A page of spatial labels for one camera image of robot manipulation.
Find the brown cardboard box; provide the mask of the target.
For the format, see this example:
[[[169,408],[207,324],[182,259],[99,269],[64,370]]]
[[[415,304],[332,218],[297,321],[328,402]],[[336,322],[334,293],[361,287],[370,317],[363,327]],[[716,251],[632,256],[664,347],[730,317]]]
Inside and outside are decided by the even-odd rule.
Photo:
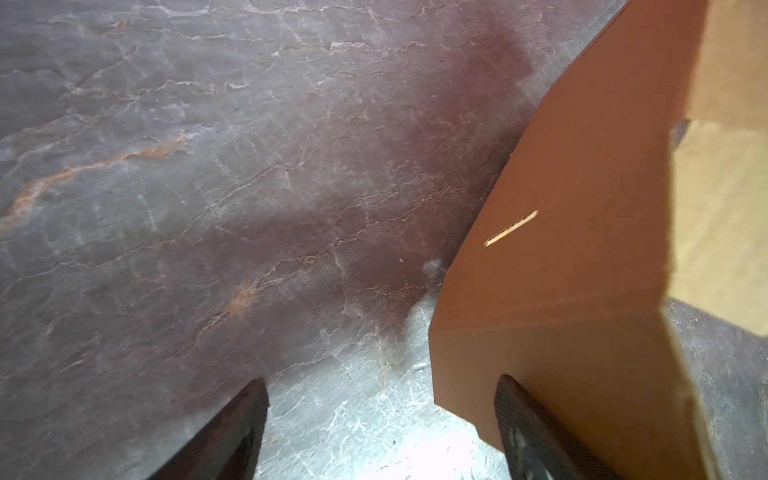
[[[715,479],[671,297],[767,333],[763,1],[630,1],[553,84],[445,277],[435,402],[503,451],[509,375],[618,479]]]

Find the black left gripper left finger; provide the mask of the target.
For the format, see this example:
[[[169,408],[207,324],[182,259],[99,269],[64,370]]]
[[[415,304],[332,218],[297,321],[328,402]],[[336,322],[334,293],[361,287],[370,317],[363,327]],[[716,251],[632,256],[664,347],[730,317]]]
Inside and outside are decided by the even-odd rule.
[[[149,479],[252,479],[268,409],[265,380],[250,381]]]

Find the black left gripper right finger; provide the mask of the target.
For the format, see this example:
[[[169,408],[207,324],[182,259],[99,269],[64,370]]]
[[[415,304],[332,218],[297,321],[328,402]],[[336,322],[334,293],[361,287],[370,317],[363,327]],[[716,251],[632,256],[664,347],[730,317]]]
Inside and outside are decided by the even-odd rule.
[[[499,378],[494,411],[513,479],[618,479],[521,384]]]

